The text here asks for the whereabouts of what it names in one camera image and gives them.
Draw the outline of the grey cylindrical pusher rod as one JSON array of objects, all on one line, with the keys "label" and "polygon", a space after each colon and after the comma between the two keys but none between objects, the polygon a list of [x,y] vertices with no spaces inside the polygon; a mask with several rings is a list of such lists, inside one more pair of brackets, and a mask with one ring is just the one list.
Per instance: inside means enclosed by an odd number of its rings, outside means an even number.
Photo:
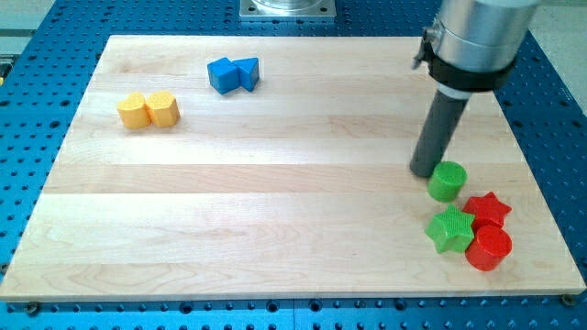
[{"label": "grey cylindrical pusher rod", "polygon": [[410,170],[418,177],[430,177],[460,121],[470,94],[437,89],[410,161]]}]

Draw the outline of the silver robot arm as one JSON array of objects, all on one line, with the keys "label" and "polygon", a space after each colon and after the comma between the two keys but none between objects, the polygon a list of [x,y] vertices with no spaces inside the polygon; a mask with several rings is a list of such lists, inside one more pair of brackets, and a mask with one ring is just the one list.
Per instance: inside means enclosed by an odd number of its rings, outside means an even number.
[{"label": "silver robot arm", "polygon": [[412,68],[425,62],[437,82],[410,170],[429,177],[441,162],[474,93],[503,86],[539,7],[538,0],[444,0],[423,30]]}]

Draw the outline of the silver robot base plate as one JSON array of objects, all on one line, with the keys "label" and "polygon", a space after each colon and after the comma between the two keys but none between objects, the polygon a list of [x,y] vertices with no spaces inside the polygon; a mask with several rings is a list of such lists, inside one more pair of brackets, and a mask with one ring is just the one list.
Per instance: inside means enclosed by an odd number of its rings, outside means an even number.
[{"label": "silver robot base plate", "polygon": [[240,0],[239,16],[269,17],[335,17],[335,0]]}]

